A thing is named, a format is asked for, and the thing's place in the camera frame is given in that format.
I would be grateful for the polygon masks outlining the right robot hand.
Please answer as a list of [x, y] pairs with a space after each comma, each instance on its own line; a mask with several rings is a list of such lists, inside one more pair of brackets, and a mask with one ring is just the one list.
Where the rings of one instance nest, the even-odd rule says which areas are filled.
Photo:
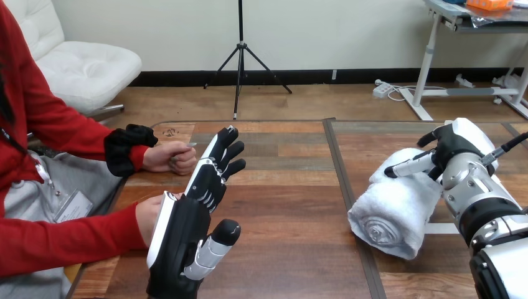
[[432, 142], [436, 143], [435, 147], [386, 167], [384, 174], [395, 179], [423, 172], [436, 181], [443, 174], [449, 160], [456, 155], [471, 153], [483, 158], [495, 150], [488, 136], [467, 118], [446, 121], [444, 125], [423, 135], [417, 141], [417, 146], [424, 148]]

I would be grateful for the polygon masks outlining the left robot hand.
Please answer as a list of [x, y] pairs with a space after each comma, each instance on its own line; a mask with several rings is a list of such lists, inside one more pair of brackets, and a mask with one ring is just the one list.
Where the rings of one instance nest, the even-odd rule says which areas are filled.
[[206, 147], [180, 197], [165, 191], [146, 263], [149, 298], [197, 298], [208, 274], [238, 241], [241, 226], [224, 219], [210, 230], [228, 178], [246, 167], [236, 159], [244, 143], [234, 126], [222, 128]]

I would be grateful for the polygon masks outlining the person's hand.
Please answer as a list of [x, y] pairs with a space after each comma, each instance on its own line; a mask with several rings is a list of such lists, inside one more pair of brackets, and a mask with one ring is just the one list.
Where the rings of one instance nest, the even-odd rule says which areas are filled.
[[154, 196], [136, 205], [136, 221], [144, 244], [149, 247], [164, 196]]
[[142, 169], [163, 173], [172, 172], [185, 176], [193, 172], [196, 164], [195, 143], [170, 141], [145, 151]]

